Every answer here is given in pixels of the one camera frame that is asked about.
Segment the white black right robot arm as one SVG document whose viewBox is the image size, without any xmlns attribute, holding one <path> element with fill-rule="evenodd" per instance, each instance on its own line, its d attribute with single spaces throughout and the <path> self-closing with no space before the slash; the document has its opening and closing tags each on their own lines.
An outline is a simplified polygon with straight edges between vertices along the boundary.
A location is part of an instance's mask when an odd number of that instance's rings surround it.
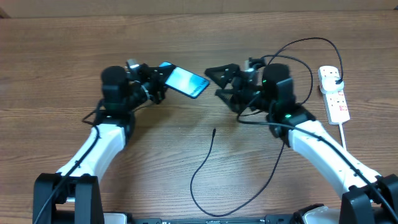
<svg viewBox="0 0 398 224">
<path fill-rule="evenodd" d="M 236 64 L 208 68 L 205 75 L 218 86 L 220 97 L 231 111 L 246 108 L 267 113 L 275 138 L 306 158 L 341 199 L 339 209 L 322 203 L 297 210 L 290 223 L 397 223 L 397 176 L 383 177 L 359 162 L 336 142 L 314 115 L 297 103 L 294 82 L 287 65 L 261 65 L 242 71 Z"/>
</svg>

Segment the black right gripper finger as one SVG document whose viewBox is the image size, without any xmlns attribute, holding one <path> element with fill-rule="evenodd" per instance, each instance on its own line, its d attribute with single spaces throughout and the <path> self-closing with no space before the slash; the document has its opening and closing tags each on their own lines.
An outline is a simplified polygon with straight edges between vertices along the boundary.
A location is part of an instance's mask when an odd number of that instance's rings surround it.
<svg viewBox="0 0 398 224">
<path fill-rule="evenodd" d="M 218 96 L 232 112 L 240 112 L 240 101 L 239 97 L 235 95 L 234 90 L 219 89 L 215 91 L 215 95 Z"/>
<path fill-rule="evenodd" d="M 224 89 L 227 84 L 231 83 L 233 78 L 239 75 L 239 73 L 239 65 L 233 63 L 220 67 L 207 68 L 205 70 L 205 75 L 222 89 Z"/>
</svg>

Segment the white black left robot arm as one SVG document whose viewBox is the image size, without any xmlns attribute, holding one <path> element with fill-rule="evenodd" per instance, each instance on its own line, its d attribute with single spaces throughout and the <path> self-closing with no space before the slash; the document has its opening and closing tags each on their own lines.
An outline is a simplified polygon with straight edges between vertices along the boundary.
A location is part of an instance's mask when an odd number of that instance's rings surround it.
<svg viewBox="0 0 398 224">
<path fill-rule="evenodd" d="M 128 60 L 101 72 L 103 98 L 83 123 L 91 132 L 77 153 L 53 174 L 42 173 L 34 183 L 32 222 L 132 223 L 126 212 L 103 210 L 100 181 L 113 159 L 127 146 L 135 128 L 135 111 L 145 102 L 165 98 L 167 80 L 176 69 L 150 67 Z"/>
</svg>

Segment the blue screen smartphone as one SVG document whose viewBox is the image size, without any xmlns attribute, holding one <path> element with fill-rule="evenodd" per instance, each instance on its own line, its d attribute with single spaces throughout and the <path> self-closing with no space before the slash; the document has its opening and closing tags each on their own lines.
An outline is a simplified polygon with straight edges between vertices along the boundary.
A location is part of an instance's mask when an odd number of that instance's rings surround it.
<svg viewBox="0 0 398 224">
<path fill-rule="evenodd" d="M 195 73 L 176 66 L 165 85 L 189 98 L 198 98 L 210 82 Z"/>
</svg>

